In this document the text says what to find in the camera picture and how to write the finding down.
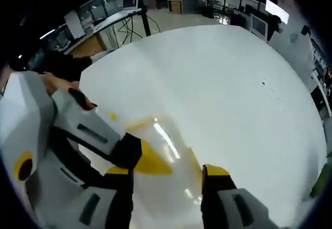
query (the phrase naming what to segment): white table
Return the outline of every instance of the white table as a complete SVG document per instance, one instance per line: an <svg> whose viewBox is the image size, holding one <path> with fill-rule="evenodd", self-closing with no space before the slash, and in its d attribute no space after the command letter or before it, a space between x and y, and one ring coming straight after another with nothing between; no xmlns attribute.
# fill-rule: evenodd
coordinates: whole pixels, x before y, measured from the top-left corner
<svg viewBox="0 0 332 229"><path fill-rule="evenodd" d="M80 88L123 125L168 116L200 165L227 169L279 226L296 219L326 162L305 85L238 26L194 26L130 43L83 71Z"/></svg>

